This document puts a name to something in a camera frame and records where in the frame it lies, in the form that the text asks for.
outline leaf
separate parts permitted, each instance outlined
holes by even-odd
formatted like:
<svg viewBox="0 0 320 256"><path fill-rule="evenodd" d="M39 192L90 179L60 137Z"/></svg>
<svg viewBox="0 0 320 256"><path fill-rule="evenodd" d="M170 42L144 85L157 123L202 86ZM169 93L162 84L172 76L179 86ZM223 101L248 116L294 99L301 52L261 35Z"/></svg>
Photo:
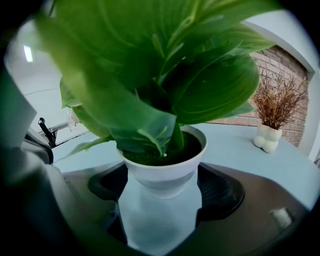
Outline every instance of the leaf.
<svg viewBox="0 0 320 256"><path fill-rule="evenodd" d="M170 144L169 144L168 148L169 149L176 149L179 151L182 151L184 149L184 138L182 136L180 124L178 122L175 123L172 137L171 137Z"/></svg>
<svg viewBox="0 0 320 256"><path fill-rule="evenodd" d="M238 44L230 42L205 52L194 53L168 73L162 83L171 104L175 107L194 79L213 63L225 57Z"/></svg>
<svg viewBox="0 0 320 256"><path fill-rule="evenodd" d="M135 89L140 100L148 105L165 112L171 112L172 105L166 91L154 80Z"/></svg>
<svg viewBox="0 0 320 256"><path fill-rule="evenodd" d="M42 17L37 25L65 84L85 112L102 127L109 128L122 149L141 152L147 141L149 147L163 155L176 116L149 106L126 90L57 20Z"/></svg>
<svg viewBox="0 0 320 256"><path fill-rule="evenodd" d="M87 113L83 106L73 107L72 111L79 118L80 122L94 135L97 135L101 138L111 135L109 128L94 120L94 118Z"/></svg>
<svg viewBox="0 0 320 256"><path fill-rule="evenodd" d="M72 155L82 151L82 150L89 150L91 147L95 146L95 145L98 145L98 144L101 144L101 143L105 143L105 142L108 142L108 141L111 141L112 140L112 137L109 136L109 137L104 137L104 138L97 138L93 141L90 141L90 142L83 142L83 143L80 143L79 145L77 145L69 154L67 154L65 157L63 158L60 158L58 161L61 161L63 159L66 159L68 157L71 157Z"/></svg>
<svg viewBox="0 0 320 256"><path fill-rule="evenodd" d="M37 27L71 94L118 147L162 155L176 117L133 89L163 80L213 35L278 8L272 0L64 0L56 2L55 18L39 16Z"/></svg>
<svg viewBox="0 0 320 256"><path fill-rule="evenodd" d="M241 106L237 107L236 109L232 110L231 112L220 116L219 118L231 118L231 117L235 117L241 114L245 114L245 113L249 113L252 111L255 111L256 109L251 106L251 104L246 101L245 103L243 103Z"/></svg>
<svg viewBox="0 0 320 256"><path fill-rule="evenodd" d="M214 34L279 8L276 0L65 0L55 6L66 32L128 89L166 73Z"/></svg>
<svg viewBox="0 0 320 256"><path fill-rule="evenodd" d="M274 42L266 39L263 35L241 23L233 25L223 32L214 35L207 42L200 46L201 51L207 51L228 42L238 43L237 50L240 54L258 52L275 45Z"/></svg>
<svg viewBox="0 0 320 256"><path fill-rule="evenodd" d="M163 65L163 73L172 69L184 56L187 56L214 35L220 34L251 16L282 9L276 0L205 0L200 2L192 25L185 29L180 37L176 36L176 42L172 48L180 46L182 43L183 45Z"/></svg>
<svg viewBox="0 0 320 256"><path fill-rule="evenodd" d="M60 79L60 95L61 95L61 107L62 108L71 108L81 105L81 102L76 99L69 88L65 85L63 79Z"/></svg>
<svg viewBox="0 0 320 256"><path fill-rule="evenodd" d="M259 70L249 55L224 57L199 72L200 69L194 63L187 65L172 84L186 87L173 104L179 123L197 124L220 118L241 106L258 86ZM184 80L188 74L195 76Z"/></svg>

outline brick wall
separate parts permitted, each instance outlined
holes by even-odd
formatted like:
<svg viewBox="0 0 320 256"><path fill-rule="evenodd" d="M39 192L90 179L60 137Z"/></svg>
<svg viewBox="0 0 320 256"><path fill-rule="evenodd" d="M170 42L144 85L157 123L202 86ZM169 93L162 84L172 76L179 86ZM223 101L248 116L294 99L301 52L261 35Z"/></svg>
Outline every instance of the brick wall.
<svg viewBox="0 0 320 256"><path fill-rule="evenodd" d="M297 83L301 83L307 77L306 69L294 57L279 46L271 47L267 50L251 53L256 60L256 65L261 67L260 72L266 70L270 74L283 72L286 79L290 75L296 77ZM302 102L298 113L294 115L294 121L282 127L282 137L298 147L301 141L308 110L308 102ZM255 112L242 114L237 117L217 119L210 121L214 124L238 125L238 126L257 126L260 119Z"/></svg>

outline white flower pot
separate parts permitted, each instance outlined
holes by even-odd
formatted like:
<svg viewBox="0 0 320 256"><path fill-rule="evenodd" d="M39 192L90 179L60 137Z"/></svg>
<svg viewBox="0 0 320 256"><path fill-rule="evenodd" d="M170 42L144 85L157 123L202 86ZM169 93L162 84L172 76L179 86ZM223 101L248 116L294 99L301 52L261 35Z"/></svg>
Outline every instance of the white flower pot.
<svg viewBox="0 0 320 256"><path fill-rule="evenodd" d="M272 153L278 146L278 140L281 138L282 130L276 130L269 126L259 124L256 128L254 145L263 149L267 153Z"/></svg>
<svg viewBox="0 0 320 256"><path fill-rule="evenodd" d="M182 126L181 130L195 136L202 149L199 154L184 162L165 166L143 165L130 161L118 150L134 178L156 198L170 199L180 194L186 182L193 176L207 148L207 138L202 131L188 125Z"/></svg>

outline light blue table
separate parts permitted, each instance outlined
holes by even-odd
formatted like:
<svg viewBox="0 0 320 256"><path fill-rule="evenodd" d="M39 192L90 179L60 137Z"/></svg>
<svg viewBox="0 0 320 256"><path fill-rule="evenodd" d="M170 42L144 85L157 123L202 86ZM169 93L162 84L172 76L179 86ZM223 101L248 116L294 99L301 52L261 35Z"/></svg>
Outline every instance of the light blue table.
<svg viewBox="0 0 320 256"><path fill-rule="evenodd" d="M293 145L282 138L272 154L253 145L256 127L201 123L195 125L208 139L202 161L271 179L298 199L309 210L320 194L320 170ZM86 133L53 148L54 160L64 157L76 145L97 137ZM120 161L114 141L106 142L55 162L62 173Z"/></svg>

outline soil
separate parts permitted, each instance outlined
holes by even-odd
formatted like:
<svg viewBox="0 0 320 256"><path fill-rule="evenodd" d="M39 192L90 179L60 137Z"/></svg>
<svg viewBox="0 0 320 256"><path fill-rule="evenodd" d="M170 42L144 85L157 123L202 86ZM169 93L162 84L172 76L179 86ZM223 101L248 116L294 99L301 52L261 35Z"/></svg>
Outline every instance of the soil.
<svg viewBox="0 0 320 256"><path fill-rule="evenodd" d="M123 151L123 156L132 162L145 166L168 166L187 161L201 152L201 144L198 139L190 133L182 132L184 147L183 150L174 150L168 148L167 156L160 156L155 153L133 153Z"/></svg>

